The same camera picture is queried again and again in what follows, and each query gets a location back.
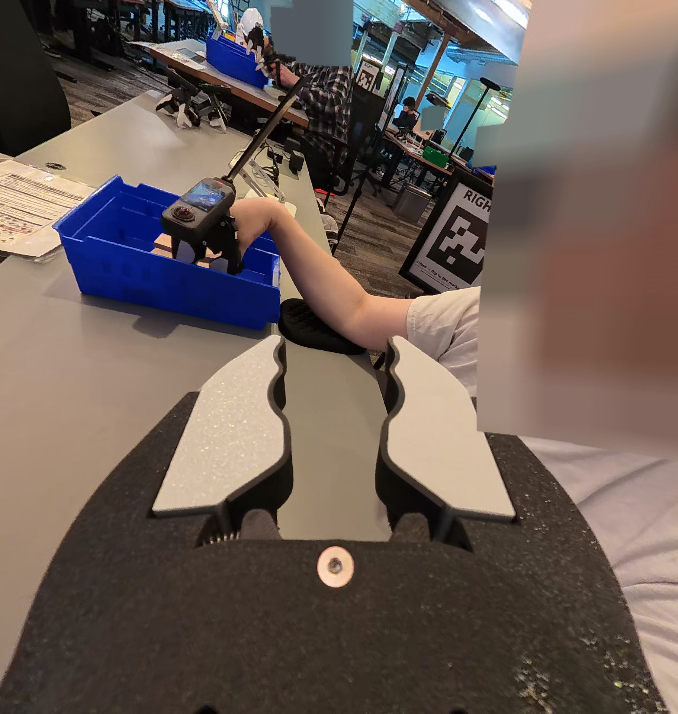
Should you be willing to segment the brown long desk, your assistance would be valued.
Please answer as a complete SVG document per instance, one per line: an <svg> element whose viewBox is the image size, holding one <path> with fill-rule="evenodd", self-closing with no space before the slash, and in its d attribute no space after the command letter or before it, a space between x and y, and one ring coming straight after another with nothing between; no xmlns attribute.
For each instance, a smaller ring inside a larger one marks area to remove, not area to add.
<svg viewBox="0 0 678 714"><path fill-rule="evenodd" d="M186 39L167 43L138 41L132 42L132 45L158 60L163 66L173 69L194 86L227 86L238 100L268 113L273 113L280 104L275 94L233 78L209 64L205 58L206 46L199 40Z"/></svg>

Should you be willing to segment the small tag sign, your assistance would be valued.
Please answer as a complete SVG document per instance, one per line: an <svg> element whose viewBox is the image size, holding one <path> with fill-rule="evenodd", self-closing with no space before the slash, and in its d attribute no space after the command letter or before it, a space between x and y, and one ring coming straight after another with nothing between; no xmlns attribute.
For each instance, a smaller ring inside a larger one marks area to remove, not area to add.
<svg viewBox="0 0 678 714"><path fill-rule="evenodd" d="M371 58L362 57L354 77L356 86L367 92L376 92L376 87L380 85L381 80L381 64L377 64Z"/></svg>

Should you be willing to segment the black framed tag sign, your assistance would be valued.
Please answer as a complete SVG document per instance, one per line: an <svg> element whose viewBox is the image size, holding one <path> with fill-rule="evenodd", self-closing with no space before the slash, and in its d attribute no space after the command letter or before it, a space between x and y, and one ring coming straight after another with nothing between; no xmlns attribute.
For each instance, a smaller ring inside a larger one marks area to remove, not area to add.
<svg viewBox="0 0 678 714"><path fill-rule="evenodd" d="M458 166L399 275L431 295L480 286L492 194L490 183Z"/></svg>

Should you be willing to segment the black pole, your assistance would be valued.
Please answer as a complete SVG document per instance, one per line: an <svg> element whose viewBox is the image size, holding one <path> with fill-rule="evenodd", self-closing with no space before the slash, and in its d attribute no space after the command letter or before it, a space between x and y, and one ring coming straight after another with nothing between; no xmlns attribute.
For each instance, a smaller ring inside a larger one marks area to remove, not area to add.
<svg viewBox="0 0 678 714"><path fill-rule="evenodd" d="M303 76L299 78L293 87L287 90L284 98L272 113L271 117L267 120L264 127L259 133L254 135L250 144L245 148L241 155L237 157L236 162L229 167L228 173L221 178L222 182L233 183L235 178L244 171L245 166L248 165L261 150L266 140L269 138L269 135L284 118L285 114L291 108L295 97L300 93L305 85L308 84L308 81L309 76Z"/></svg>

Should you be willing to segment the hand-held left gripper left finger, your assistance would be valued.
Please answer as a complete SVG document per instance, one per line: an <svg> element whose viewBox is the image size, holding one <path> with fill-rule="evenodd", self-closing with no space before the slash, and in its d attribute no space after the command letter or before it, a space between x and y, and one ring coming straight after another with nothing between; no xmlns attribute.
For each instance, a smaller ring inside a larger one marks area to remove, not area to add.
<svg viewBox="0 0 678 714"><path fill-rule="evenodd" d="M156 517L211 514L239 525L276 514L293 487L285 339L270 335L200 389L152 505Z"/></svg>

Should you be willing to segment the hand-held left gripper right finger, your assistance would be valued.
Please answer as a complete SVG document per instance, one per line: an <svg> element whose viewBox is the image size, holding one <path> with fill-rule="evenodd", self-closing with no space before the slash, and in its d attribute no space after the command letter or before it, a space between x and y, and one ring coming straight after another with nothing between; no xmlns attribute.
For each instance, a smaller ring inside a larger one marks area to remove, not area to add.
<svg viewBox="0 0 678 714"><path fill-rule="evenodd" d="M388 513L422 513L431 528L450 528L459 517L513 521L512 500L467 389L400 336L388 340L386 373L376 491Z"/></svg>

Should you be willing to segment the group of wooden cubes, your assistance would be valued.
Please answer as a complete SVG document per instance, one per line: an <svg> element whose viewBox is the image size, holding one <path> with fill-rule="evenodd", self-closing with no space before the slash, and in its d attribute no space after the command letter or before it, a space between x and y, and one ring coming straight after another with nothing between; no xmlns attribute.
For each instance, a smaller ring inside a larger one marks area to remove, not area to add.
<svg viewBox="0 0 678 714"><path fill-rule="evenodd" d="M183 263L195 264L203 267L210 267L212 263L219 260L219 263L226 264L222 254L214 254L209 249L206 250L204 257L195 260L195 250L193 246L183 242L173 242L173 237L167 234L160 234L155 242L152 254L162 257L171 258Z"/></svg>

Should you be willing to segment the grey trash bin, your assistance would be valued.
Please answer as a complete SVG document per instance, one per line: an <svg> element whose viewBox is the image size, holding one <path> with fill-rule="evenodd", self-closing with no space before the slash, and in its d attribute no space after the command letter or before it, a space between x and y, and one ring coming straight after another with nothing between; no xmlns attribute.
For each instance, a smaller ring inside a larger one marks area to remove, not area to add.
<svg viewBox="0 0 678 714"><path fill-rule="evenodd" d="M417 224L432 200L430 192L411 183L403 183L397 193L392 211L400 220Z"/></svg>

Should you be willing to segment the blue plastic bin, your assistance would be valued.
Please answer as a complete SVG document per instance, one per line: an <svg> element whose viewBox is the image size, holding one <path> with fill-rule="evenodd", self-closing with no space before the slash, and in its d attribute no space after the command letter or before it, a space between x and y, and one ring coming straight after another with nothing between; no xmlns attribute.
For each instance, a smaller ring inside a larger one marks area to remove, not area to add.
<svg viewBox="0 0 678 714"><path fill-rule="evenodd" d="M268 78L257 69L254 53L246 54L246 49L222 34L215 38L212 33L206 43L207 62L223 74L239 81L264 88Z"/></svg>
<svg viewBox="0 0 678 714"><path fill-rule="evenodd" d="M179 196L109 178L54 223L81 293L262 330L280 317L280 255L268 232L237 276L156 254L161 214Z"/></svg>

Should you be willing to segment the white jointed arm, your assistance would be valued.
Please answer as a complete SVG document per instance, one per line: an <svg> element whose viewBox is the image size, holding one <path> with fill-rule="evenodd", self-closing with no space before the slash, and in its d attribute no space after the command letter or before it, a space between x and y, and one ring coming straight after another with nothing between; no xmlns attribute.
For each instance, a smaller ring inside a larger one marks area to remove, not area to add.
<svg viewBox="0 0 678 714"><path fill-rule="evenodd" d="M269 198L283 206L286 211L296 217L297 207L287 201L285 194L279 187L279 171L277 165L265 168L254 159L240 171L242 180L248 187L245 198Z"/></svg>

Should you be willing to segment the person's right forearm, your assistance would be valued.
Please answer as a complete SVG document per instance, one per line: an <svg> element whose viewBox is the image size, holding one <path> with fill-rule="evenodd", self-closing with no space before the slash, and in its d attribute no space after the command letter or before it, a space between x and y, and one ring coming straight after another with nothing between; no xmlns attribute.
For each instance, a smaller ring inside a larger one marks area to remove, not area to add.
<svg viewBox="0 0 678 714"><path fill-rule="evenodd" d="M390 338L408 339L407 315L412 300L367 293L286 210L268 232L302 298L327 326L375 351L385 348Z"/></svg>

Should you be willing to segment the black office chair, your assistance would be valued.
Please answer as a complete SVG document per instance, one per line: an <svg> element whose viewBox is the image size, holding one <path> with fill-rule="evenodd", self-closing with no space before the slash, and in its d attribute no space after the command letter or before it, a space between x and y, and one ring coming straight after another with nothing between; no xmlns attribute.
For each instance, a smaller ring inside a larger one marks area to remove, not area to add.
<svg viewBox="0 0 678 714"><path fill-rule="evenodd" d="M321 161L317 182L313 183L316 191L325 193L324 207L332 194L344 196L349 191L354 181L356 160L379 135L379 119L384 107L381 96L353 83L347 139L344 142L333 139L333 163L329 165L326 160Z"/></svg>

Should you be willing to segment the person's right hand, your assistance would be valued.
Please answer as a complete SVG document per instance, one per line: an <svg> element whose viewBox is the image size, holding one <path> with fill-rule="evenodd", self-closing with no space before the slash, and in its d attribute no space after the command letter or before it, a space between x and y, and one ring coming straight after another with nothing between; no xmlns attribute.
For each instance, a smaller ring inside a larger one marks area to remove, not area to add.
<svg viewBox="0 0 678 714"><path fill-rule="evenodd" d="M270 230L282 211L285 207L271 198L244 198L233 203L229 214L236 227L242 255L258 237Z"/></svg>

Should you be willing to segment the spare gripper device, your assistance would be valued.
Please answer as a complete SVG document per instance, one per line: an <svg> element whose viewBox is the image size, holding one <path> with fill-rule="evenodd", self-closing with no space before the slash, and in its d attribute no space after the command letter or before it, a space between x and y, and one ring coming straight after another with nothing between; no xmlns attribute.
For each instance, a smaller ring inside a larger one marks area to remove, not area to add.
<svg viewBox="0 0 678 714"><path fill-rule="evenodd" d="M193 108L192 99L200 94L200 89L193 86L168 84L168 93L155 105L156 112L165 112L176 120L179 128L195 128L201 125L201 118Z"/></svg>
<svg viewBox="0 0 678 714"><path fill-rule="evenodd" d="M232 98L231 88L227 85L201 82L199 89L199 94L195 97L198 116L206 120L212 128L225 134L227 132L227 116L223 111L223 106Z"/></svg>

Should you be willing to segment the black floor lamp stand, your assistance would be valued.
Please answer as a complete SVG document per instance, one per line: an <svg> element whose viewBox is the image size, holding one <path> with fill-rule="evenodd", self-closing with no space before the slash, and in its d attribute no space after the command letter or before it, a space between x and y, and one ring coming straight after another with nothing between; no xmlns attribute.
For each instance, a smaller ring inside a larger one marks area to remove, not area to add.
<svg viewBox="0 0 678 714"><path fill-rule="evenodd" d="M465 122L465 125L464 125L463 129L461 130L461 132L460 132L460 134L458 135L458 138L456 139L456 141L455 141L455 143L454 143L454 145L453 145L453 147L452 147L450 153L448 154L448 158L449 158L449 159L451 159L452 156L454 155L454 153L456 152L456 150L457 150L457 148L458 148L458 146L459 146L459 144L460 144L460 142L461 142L461 139L463 139L464 135L466 134L466 132L467 132L469 126L470 126L470 123L471 123L472 120L474 119L476 113L479 111L479 109L480 109L481 105L483 104L483 102L484 102L484 100L485 100L485 97L488 95L488 93L489 93L490 91L496 91L496 92L500 92L500 91L501 91L500 85L496 84L493 80L491 80L491 79L489 79L489 78L487 78L487 77L481 76L481 77L479 78L479 81L480 81L481 85L483 86L482 94L481 94L481 96L479 97L478 101L475 103L474 109L472 110L471 114L469 115L468 120Z"/></svg>

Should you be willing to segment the printed paper sheet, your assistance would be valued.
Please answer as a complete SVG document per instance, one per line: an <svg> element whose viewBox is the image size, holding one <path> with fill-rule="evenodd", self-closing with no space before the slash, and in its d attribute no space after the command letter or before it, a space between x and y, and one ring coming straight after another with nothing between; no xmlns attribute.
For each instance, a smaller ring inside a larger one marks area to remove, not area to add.
<svg viewBox="0 0 678 714"><path fill-rule="evenodd" d="M84 183L0 161L0 253L39 260L57 251L54 225L93 192Z"/></svg>

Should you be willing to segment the black padded elbow rest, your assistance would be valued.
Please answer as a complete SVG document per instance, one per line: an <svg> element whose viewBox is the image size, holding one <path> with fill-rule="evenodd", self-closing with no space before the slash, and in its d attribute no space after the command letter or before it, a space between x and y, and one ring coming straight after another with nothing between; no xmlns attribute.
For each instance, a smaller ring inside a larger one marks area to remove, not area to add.
<svg viewBox="0 0 678 714"><path fill-rule="evenodd" d="M349 356L367 351L327 326L303 299L281 302L277 326L286 340L306 348Z"/></svg>

